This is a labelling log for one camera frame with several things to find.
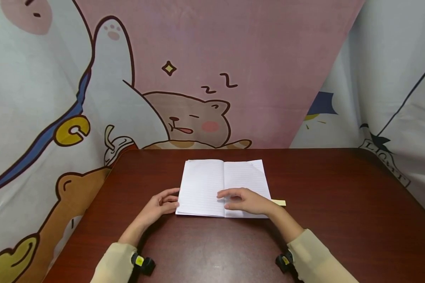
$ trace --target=cartoon backdrop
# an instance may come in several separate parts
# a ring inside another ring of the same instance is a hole
[[[0,283],[42,281],[128,149],[361,147],[425,207],[425,0],[343,44],[362,3],[0,0]]]

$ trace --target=cartoon paw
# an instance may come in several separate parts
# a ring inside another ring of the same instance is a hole
[[[239,140],[234,143],[228,143],[219,149],[248,149],[251,145],[251,140]]]
[[[37,235],[30,235],[18,242],[15,248],[0,252],[0,283],[12,283],[28,268],[38,244]]]
[[[151,144],[144,149],[214,149],[209,144],[189,140],[168,140]]]
[[[131,49],[126,29],[118,18],[102,19],[94,35],[94,63],[91,80],[132,82]]]

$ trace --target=notebook page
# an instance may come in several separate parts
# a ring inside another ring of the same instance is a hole
[[[223,189],[223,161],[186,161],[176,214],[224,217],[224,200],[216,197],[217,192]]]
[[[224,163],[225,188],[246,187],[249,190],[271,199],[269,187],[264,175],[263,161],[225,162]],[[267,218],[265,215],[255,215],[244,211],[231,211],[225,209],[227,218]]]

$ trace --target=pink cheek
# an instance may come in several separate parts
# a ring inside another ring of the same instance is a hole
[[[214,121],[206,121],[201,125],[201,129],[205,132],[213,133],[219,130],[219,124]]]
[[[5,17],[16,27],[34,35],[45,35],[52,24],[52,9],[47,0],[25,6],[25,1],[1,0]]]

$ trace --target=right hand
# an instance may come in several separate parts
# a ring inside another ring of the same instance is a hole
[[[230,197],[231,202],[225,204],[225,209],[230,210],[242,210],[251,214],[269,215],[279,208],[271,200],[247,188],[221,190],[217,193],[217,198],[222,197]]]

